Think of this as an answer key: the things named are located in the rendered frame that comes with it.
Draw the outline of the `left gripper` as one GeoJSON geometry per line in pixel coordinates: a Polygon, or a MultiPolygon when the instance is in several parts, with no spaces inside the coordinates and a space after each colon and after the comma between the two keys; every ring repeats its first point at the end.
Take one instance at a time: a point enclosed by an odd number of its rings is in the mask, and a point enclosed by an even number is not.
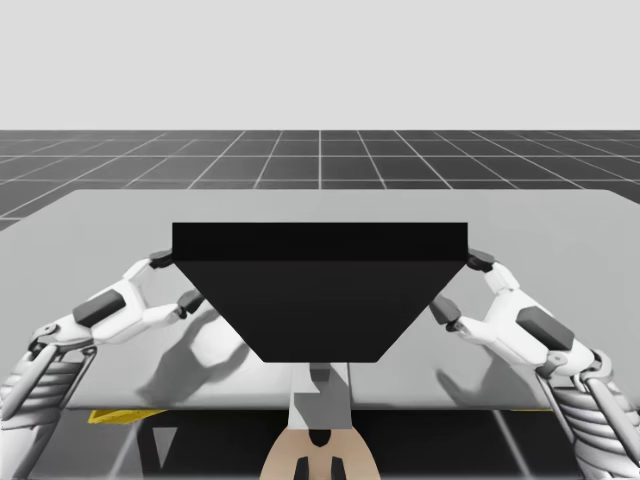
{"type": "Polygon", "coordinates": [[[123,280],[56,320],[54,342],[58,345],[118,344],[149,328],[171,325],[193,315],[205,300],[197,290],[182,294],[175,303],[147,308],[147,287],[157,270],[172,264],[171,249],[151,253],[135,262],[123,274],[123,280]]]}

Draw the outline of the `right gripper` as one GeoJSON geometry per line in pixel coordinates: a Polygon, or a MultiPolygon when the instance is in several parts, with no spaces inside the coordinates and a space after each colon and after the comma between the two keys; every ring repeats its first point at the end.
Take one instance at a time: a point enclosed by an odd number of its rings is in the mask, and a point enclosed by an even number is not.
{"type": "Polygon", "coordinates": [[[449,333],[488,347],[511,365],[532,369],[587,369],[596,357],[574,332],[520,290],[512,272],[493,255],[470,249],[466,265],[481,272],[494,294],[484,320],[465,316],[452,300],[438,295],[429,309],[449,333]]]}

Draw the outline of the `black screen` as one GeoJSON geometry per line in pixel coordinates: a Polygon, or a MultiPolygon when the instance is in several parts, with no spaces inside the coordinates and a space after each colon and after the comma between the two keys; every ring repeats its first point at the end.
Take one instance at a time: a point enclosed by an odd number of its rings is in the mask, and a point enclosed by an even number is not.
{"type": "Polygon", "coordinates": [[[464,223],[174,223],[177,268],[270,363],[378,361],[465,266],[464,223]]]}

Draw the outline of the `grey stand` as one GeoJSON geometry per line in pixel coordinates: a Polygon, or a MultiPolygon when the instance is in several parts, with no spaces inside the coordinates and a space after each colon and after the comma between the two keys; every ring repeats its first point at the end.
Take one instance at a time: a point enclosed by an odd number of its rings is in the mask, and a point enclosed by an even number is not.
{"type": "Polygon", "coordinates": [[[292,370],[288,428],[352,428],[351,385],[347,363],[299,363],[292,370]]]}

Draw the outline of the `tan robot part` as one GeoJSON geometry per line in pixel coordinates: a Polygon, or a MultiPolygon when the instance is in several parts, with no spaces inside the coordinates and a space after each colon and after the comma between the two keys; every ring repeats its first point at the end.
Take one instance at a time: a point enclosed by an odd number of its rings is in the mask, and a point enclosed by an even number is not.
{"type": "Polygon", "coordinates": [[[285,428],[272,445],[259,480],[293,480],[302,458],[308,460],[309,480],[332,480],[334,458],[342,461],[346,480],[381,480],[374,457],[355,428],[331,430],[323,446],[313,443],[309,430],[285,428]]]}

